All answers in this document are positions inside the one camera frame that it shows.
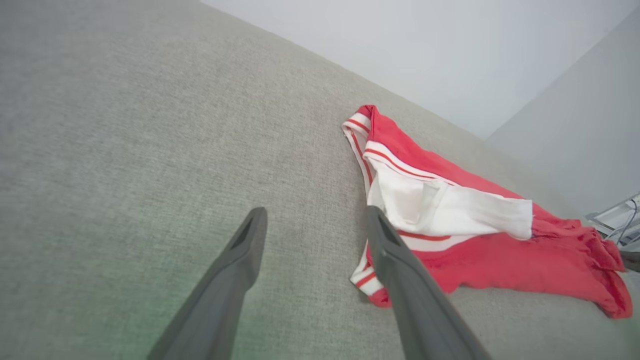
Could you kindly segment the grey partition panel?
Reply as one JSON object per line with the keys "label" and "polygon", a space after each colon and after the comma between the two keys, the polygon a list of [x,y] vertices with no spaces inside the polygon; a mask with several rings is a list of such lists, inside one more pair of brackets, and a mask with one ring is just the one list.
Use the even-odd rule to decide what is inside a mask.
{"label": "grey partition panel", "polygon": [[487,143],[579,215],[640,193],[640,6]]}

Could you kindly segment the red white basketball jersey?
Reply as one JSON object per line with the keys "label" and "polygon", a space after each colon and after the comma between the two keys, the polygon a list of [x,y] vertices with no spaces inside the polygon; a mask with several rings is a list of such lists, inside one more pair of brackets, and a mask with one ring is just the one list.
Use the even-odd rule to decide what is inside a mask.
{"label": "red white basketball jersey", "polygon": [[444,292],[555,294],[590,301],[613,319],[633,316],[621,254],[595,228],[422,149],[375,105],[359,107],[342,129],[366,203],[382,210]]}

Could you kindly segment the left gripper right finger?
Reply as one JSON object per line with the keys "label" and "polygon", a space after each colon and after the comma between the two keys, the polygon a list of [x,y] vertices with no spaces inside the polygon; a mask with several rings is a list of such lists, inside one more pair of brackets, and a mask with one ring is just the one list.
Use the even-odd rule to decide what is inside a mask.
{"label": "left gripper right finger", "polygon": [[406,360],[492,360],[379,207],[366,210],[375,275],[391,301]]}

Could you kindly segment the grey metal equipment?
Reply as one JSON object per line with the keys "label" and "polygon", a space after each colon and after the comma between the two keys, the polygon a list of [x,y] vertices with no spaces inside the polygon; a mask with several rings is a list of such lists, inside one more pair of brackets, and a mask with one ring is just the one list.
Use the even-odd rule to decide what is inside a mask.
{"label": "grey metal equipment", "polygon": [[586,219],[618,249],[640,251],[640,192],[606,210],[590,213]]}

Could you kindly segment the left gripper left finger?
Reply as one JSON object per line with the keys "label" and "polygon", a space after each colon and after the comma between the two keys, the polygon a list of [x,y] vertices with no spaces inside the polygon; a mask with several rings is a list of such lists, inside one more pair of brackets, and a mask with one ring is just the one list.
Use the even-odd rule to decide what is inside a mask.
{"label": "left gripper left finger", "polygon": [[231,359],[244,298],[259,276],[267,228],[267,210],[250,210],[147,360]]}

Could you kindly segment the grey fabric sofa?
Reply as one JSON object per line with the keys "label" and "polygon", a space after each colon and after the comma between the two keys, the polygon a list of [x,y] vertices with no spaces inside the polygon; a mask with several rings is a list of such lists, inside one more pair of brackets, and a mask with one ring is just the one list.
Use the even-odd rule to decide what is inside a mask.
{"label": "grey fabric sofa", "polygon": [[580,214],[480,139],[201,0],[0,0],[0,360],[142,360],[254,207],[233,360],[403,360],[350,282],[365,104],[425,150]]}

